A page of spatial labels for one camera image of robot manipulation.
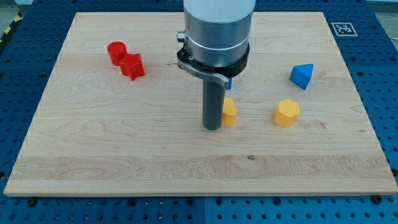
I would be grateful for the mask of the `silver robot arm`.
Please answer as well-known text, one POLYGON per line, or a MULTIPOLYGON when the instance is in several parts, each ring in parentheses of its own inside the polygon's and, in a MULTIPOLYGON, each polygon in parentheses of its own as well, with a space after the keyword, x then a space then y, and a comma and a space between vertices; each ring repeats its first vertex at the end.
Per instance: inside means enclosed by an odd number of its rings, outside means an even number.
POLYGON ((244 58, 255 0, 184 0, 185 29, 177 32, 188 55, 209 67, 244 58))

